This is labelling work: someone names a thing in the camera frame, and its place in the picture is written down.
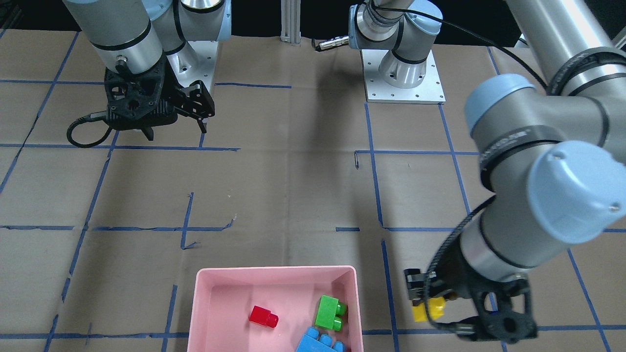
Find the floor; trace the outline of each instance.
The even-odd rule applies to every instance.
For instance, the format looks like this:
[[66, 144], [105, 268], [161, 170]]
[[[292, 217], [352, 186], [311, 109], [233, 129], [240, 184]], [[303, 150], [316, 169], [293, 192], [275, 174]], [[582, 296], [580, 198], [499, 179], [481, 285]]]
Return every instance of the floor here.
[[[433, 51], [445, 104], [368, 104], [357, 51], [235, 37], [205, 136], [181, 118], [154, 142], [120, 132], [79, 150], [67, 126], [106, 106], [88, 40], [1, 32], [0, 350], [182, 352], [199, 269], [349, 264], [366, 351], [625, 351], [623, 219], [532, 272], [538, 339], [468, 343], [413, 322], [403, 269], [490, 196], [465, 99], [521, 73], [491, 48]], [[455, 302], [442, 320], [470, 315]]]

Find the blue tape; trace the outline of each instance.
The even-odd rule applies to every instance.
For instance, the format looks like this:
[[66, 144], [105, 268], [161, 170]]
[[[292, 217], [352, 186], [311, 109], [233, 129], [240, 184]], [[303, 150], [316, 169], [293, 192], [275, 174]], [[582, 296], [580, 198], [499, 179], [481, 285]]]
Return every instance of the blue tape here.
[[[176, 305], [176, 294], [178, 292], [178, 286], [172, 286], [172, 296], [170, 298], [170, 308], [167, 311], [167, 322], [165, 323], [165, 334], [170, 333], [172, 328], [172, 317], [174, 315], [174, 306]], [[163, 337], [163, 344], [161, 345], [161, 352], [167, 352], [167, 340], [168, 337]]]
[[459, 180], [459, 187], [461, 187], [461, 196], [463, 197], [463, 203], [465, 205], [465, 211], [467, 214], [471, 212], [470, 203], [468, 202], [467, 194], [465, 193], [465, 186], [463, 185], [463, 178], [461, 177], [461, 169], [459, 163], [454, 154], [454, 145], [452, 144], [452, 136], [448, 128], [448, 122], [446, 122], [446, 114], [443, 112], [443, 105], [439, 104], [439, 112], [441, 114], [441, 121], [443, 122], [443, 129], [446, 131], [446, 138], [448, 139], [448, 145], [450, 145], [450, 152], [452, 153], [452, 161], [454, 163], [454, 169], [456, 170], [456, 177]]
[[54, 81], [38, 81], [38, 80], [0, 80], [0, 83], [41, 83], [50, 85]]
[[500, 75], [498, 64], [496, 64], [496, 60], [493, 57], [493, 52], [491, 51], [491, 48], [489, 46], [487, 47], [487, 52], [489, 53], [489, 57], [491, 58], [491, 63], [493, 64], [493, 68], [496, 70], [496, 75]]
[[254, 88], [284, 88], [291, 89], [291, 86], [281, 86], [281, 85], [254, 85], [248, 83], [235, 83], [235, 82], [222, 82], [216, 83], [216, 86], [240, 86], [240, 87], [254, 87]]
[[391, 330], [378, 329], [378, 330], [363, 330], [363, 335], [391, 335]]
[[[370, 152], [373, 152], [374, 137], [372, 136], [372, 122], [369, 118], [369, 106], [367, 105], [367, 102], [364, 103], [364, 106], [365, 118], [367, 121], [367, 136], [369, 137], [369, 150]], [[378, 171], [376, 170], [376, 157], [373, 153], [370, 153], [370, 157], [372, 162], [372, 177], [374, 178], [374, 193], [376, 194], [376, 212], [378, 213], [378, 222], [381, 224], [381, 227], [384, 227], [384, 222], [382, 220], [381, 192], [378, 187]]]
[[184, 251], [185, 249], [192, 248], [198, 242], [194, 242], [188, 246], [185, 245], [187, 242], [187, 228], [189, 227], [189, 218], [192, 214], [192, 206], [193, 206], [193, 192], [189, 194], [189, 204], [187, 205], [187, 213], [185, 213], [185, 221], [183, 224], [183, 234], [180, 236], [180, 248]]
[[56, 323], [59, 321], [59, 315], [55, 315], [52, 320], [52, 328], [50, 328], [50, 333], [46, 338], [46, 345], [43, 348], [43, 352], [48, 352], [50, 350], [50, 344], [52, 343], [52, 337], [54, 336], [54, 331], [56, 330]]
[[385, 281], [387, 283], [387, 300], [389, 301], [389, 315], [391, 316], [391, 334], [393, 336], [393, 345], [395, 352], [400, 352], [400, 342], [398, 341], [398, 324], [396, 322], [396, 309], [393, 302], [393, 289], [391, 288], [391, 274], [389, 273], [389, 259], [387, 258], [387, 244], [383, 239], [382, 247], [382, 263], [385, 267]]
[[611, 352], [611, 347], [608, 345], [607, 337], [604, 334], [604, 330], [602, 329], [602, 325], [600, 324], [600, 319], [598, 318], [598, 314], [596, 313], [593, 303], [591, 302], [591, 298], [589, 297], [589, 292], [587, 291], [587, 287], [585, 287], [585, 282], [583, 281], [583, 277], [580, 274], [580, 270], [578, 270], [578, 265], [576, 264], [576, 260], [574, 259], [574, 254], [572, 253], [572, 250], [568, 249], [567, 254], [570, 256], [570, 261], [572, 262], [572, 266], [574, 268], [574, 271], [576, 272], [576, 277], [578, 278], [580, 287], [583, 289], [583, 293], [585, 294], [585, 299], [587, 300], [587, 304], [589, 305], [589, 310], [591, 310], [593, 320], [595, 321], [596, 328], [598, 329], [598, 332], [600, 333], [600, 337], [602, 338], [604, 347], [606, 348], [607, 352]]
[[336, 232], [359, 232], [361, 231], [358, 227], [335, 227]]
[[96, 201], [98, 200], [98, 195], [100, 194], [100, 189], [102, 188], [102, 183], [105, 180], [106, 171], [109, 169], [109, 162], [111, 161], [111, 155], [115, 149], [115, 143], [117, 143], [117, 138], [120, 135], [119, 131], [115, 132], [113, 136], [113, 142], [111, 143], [111, 147], [109, 148], [109, 153], [106, 156], [106, 161], [104, 166], [102, 167], [102, 172], [100, 172], [100, 178], [98, 179], [98, 185], [96, 186], [96, 190], [93, 192], [93, 197], [91, 198], [91, 204], [89, 205], [89, 211], [87, 211], [87, 217], [85, 218], [85, 224], [83, 225], [83, 230], [81, 231], [80, 238], [78, 239], [78, 243], [76, 244], [76, 250], [74, 250], [74, 256], [72, 258], [72, 263], [69, 266], [69, 275], [72, 276], [74, 274], [74, 269], [76, 269], [76, 263], [78, 262], [78, 255], [80, 254], [80, 249], [83, 245], [83, 241], [85, 239], [85, 234], [87, 233], [87, 229], [89, 227], [89, 221], [91, 220], [91, 215], [93, 214], [93, 209], [96, 207]]
[[46, 231], [71, 231], [73, 226], [26, 226], [26, 225], [0, 225], [0, 229], [7, 230], [46, 230]]
[[391, 232], [452, 232], [454, 227], [385, 227]]
[[65, 279], [65, 285], [63, 285], [63, 292], [61, 292], [61, 301], [65, 303], [65, 297], [68, 295], [69, 283], [71, 279], [68, 277]]

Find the metal mounting plate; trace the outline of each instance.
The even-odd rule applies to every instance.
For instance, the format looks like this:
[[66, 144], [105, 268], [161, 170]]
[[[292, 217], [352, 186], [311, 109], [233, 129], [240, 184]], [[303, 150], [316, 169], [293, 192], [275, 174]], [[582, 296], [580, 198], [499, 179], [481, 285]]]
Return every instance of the metal mounting plate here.
[[385, 82], [378, 66], [386, 50], [361, 50], [367, 101], [370, 103], [438, 104], [446, 101], [433, 52], [426, 59], [426, 75], [422, 83], [410, 89], [396, 88]]
[[202, 80], [210, 93], [213, 93], [215, 76], [215, 63], [217, 62], [217, 51], [220, 43], [218, 41], [190, 41], [189, 44], [198, 54], [198, 68], [177, 73], [174, 70], [176, 79], [183, 87], [188, 87], [194, 81]]

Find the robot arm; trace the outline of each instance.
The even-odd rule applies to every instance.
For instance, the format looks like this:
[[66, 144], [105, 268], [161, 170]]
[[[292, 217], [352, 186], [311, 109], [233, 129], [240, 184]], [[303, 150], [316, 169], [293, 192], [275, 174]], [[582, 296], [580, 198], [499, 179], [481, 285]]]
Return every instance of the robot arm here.
[[152, 127], [176, 122], [178, 114], [197, 121], [214, 116], [210, 95], [215, 57], [189, 41], [230, 36], [230, 0], [63, 0], [106, 65], [106, 111], [78, 119], [68, 140], [80, 144], [72, 131], [86, 122], [104, 121], [115, 130], [141, 130], [153, 140]]
[[[626, 56], [582, 0], [508, 4], [551, 79], [549, 96], [518, 75], [472, 92], [466, 119], [481, 181], [496, 199], [444, 243], [426, 273], [405, 275], [415, 303], [473, 300], [477, 316], [437, 327], [515, 343], [537, 335], [526, 273], [626, 215]], [[485, 308], [489, 294], [497, 312]], [[513, 309], [519, 295], [524, 313]]]

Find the cable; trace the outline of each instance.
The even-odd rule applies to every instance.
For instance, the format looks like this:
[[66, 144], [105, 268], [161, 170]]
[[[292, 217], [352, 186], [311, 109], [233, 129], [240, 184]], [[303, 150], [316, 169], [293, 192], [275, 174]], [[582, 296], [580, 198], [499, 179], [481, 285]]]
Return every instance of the cable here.
[[517, 61], [517, 63], [519, 63], [522, 67], [524, 67], [524, 69], [526, 69], [536, 80], [537, 82], [539, 82], [539, 84], [541, 85], [541, 87], [545, 90], [548, 86], [546, 85], [545, 81], [543, 81], [543, 79], [541, 78], [541, 76], [539, 76], [537, 74], [537, 72], [535, 72], [532, 68], [530, 68], [530, 66], [528, 66], [527, 63], [525, 63], [522, 59], [520, 59], [516, 54], [513, 54], [511, 51], [509, 51], [508, 49], [504, 48], [503, 46], [497, 44], [496, 42], [494, 42], [491, 39], [488, 39], [486, 37], [483, 37], [480, 34], [474, 33], [472, 31], [470, 31], [469, 29], [466, 29], [464, 27], [459, 26], [458, 24], [454, 24], [452, 22], [446, 21], [444, 19], [441, 18], [437, 18], [435, 16], [432, 16], [430, 14], [427, 13], [423, 13], [421, 11], [415, 11], [415, 10], [410, 10], [410, 9], [390, 9], [390, 8], [381, 8], [379, 6], [376, 6], [376, 4], [372, 3], [371, 4], [372, 8], [374, 10], [382, 10], [382, 11], [391, 11], [391, 12], [400, 12], [400, 13], [412, 13], [412, 14], [417, 14], [418, 16], [422, 16], [428, 19], [432, 19], [433, 21], [437, 21], [439, 23], [443, 23], [446, 24], [448, 26], [454, 27], [462, 32], [465, 32], [467, 34], [469, 34], [470, 36], [488, 44], [493, 46], [494, 48], [502, 51], [504, 54], [507, 54], [508, 56], [511, 56], [511, 58], [513, 58], [515, 61]]
[[496, 199], [496, 196], [494, 195], [488, 200], [484, 201], [481, 205], [475, 208], [474, 211], [469, 213], [469, 215], [467, 215], [465, 219], [463, 219], [463, 221], [461, 221], [461, 223], [456, 226], [456, 228], [454, 228], [454, 230], [452, 231], [452, 233], [450, 233], [448, 238], [446, 238], [446, 240], [443, 241], [443, 243], [437, 250], [437, 253], [435, 253], [433, 260], [431, 261], [430, 265], [428, 266], [428, 269], [425, 272], [422, 300], [424, 302], [424, 308], [426, 309], [426, 317], [428, 318], [428, 322], [434, 328], [438, 330], [447, 330], [453, 333], [461, 333], [461, 334], [473, 333], [473, 332], [468, 332], [466, 329], [460, 329], [458, 322], [457, 323], [439, 323], [439, 322], [436, 322], [431, 317], [430, 308], [428, 304], [428, 300], [430, 299], [429, 294], [430, 294], [431, 275], [434, 274], [435, 268], [437, 267], [437, 265], [439, 265], [439, 261], [441, 260], [441, 257], [448, 250], [448, 247], [450, 246], [450, 244], [452, 244], [452, 242], [454, 242], [456, 238], [459, 237], [459, 235], [462, 233], [463, 229], [465, 228], [465, 225], [467, 225], [474, 218], [474, 216], [476, 216], [484, 208], [486, 208], [488, 205], [493, 203], [495, 199]]
[[78, 148], [91, 148], [91, 147], [95, 147], [99, 144], [101, 144], [102, 142], [104, 142], [108, 137], [109, 134], [111, 134], [111, 131], [113, 131], [113, 127], [109, 127], [106, 132], [105, 135], [93, 142], [93, 143], [89, 143], [89, 144], [82, 144], [82, 143], [78, 143], [77, 141], [74, 140], [74, 138], [72, 137], [72, 133], [74, 132], [74, 129], [84, 123], [88, 123], [88, 122], [96, 122], [96, 121], [104, 121], [106, 119], [106, 111], [101, 111], [99, 113], [92, 113], [90, 115], [87, 116], [83, 116], [81, 118], [76, 119], [76, 121], [72, 122], [71, 125], [68, 127], [68, 131], [66, 133], [66, 136], [68, 137], [68, 141], [70, 143], [72, 143], [72, 145], [78, 147]]

